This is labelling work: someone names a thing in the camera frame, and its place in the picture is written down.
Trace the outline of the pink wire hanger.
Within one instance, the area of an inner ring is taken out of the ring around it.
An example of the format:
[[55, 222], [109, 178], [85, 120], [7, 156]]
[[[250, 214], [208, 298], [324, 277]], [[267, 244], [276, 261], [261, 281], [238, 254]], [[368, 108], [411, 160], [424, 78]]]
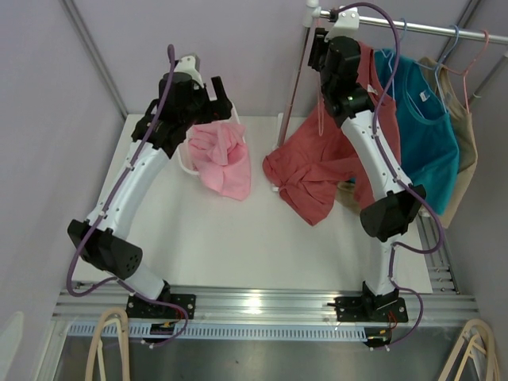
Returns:
[[324, 132], [324, 112], [325, 105], [321, 92], [321, 80], [320, 76], [317, 77], [317, 127], [318, 127], [318, 136], [322, 136]]

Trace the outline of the pink t shirt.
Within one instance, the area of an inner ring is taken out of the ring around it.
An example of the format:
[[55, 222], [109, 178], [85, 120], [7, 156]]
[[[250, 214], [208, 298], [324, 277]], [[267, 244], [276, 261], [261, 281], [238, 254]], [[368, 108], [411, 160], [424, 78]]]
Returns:
[[221, 196], [245, 200], [251, 191], [246, 127], [231, 121], [195, 125], [188, 141], [193, 165], [205, 187]]

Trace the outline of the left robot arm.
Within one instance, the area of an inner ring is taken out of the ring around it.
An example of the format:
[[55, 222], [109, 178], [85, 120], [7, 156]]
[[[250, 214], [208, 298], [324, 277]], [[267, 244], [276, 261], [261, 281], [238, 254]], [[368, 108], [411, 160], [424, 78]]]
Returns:
[[142, 249], [127, 238], [148, 189], [186, 140], [190, 127], [232, 116], [233, 104], [221, 77], [213, 77], [211, 83], [214, 98], [190, 74], [164, 74], [158, 98], [135, 125], [125, 162], [109, 193], [84, 221], [72, 220], [67, 227], [75, 258], [126, 287], [153, 318], [169, 313], [171, 288], [144, 265]]

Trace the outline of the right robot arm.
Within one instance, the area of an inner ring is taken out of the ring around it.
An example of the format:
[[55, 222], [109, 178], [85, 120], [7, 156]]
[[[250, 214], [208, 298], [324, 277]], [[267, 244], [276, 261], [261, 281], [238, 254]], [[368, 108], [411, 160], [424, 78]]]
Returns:
[[422, 185], [412, 185], [391, 151], [375, 119], [378, 104], [359, 80], [360, 61], [356, 40], [316, 29], [308, 64], [320, 75], [325, 110], [354, 147], [374, 197], [360, 212], [361, 225], [371, 238], [362, 294], [337, 298], [334, 306], [340, 321], [380, 321], [390, 314], [406, 321], [405, 303], [392, 283], [392, 250], [418, 214], [426, 192]]

